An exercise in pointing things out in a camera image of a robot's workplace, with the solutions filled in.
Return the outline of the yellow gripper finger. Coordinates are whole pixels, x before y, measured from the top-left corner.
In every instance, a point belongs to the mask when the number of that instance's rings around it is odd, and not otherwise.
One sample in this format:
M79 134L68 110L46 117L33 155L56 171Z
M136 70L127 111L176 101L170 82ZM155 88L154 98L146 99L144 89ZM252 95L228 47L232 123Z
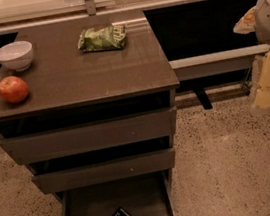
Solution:
M270 111L270 51L263 57L256 55L253 62L249 110L261 116Z
M237 34L248 34L255 30L255 12L257 8L250 8L243 17L235 24L233 32Z

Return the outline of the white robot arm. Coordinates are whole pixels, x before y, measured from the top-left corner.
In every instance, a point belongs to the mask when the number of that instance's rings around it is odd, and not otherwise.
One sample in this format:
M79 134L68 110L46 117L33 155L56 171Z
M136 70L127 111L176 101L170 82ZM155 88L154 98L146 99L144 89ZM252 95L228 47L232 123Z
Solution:
M257 0L233 28L234 33L255 32L257 41L270 47L270 0ZM261 116L270 111L270 49L262 57L256 55L252 67L250 113Z

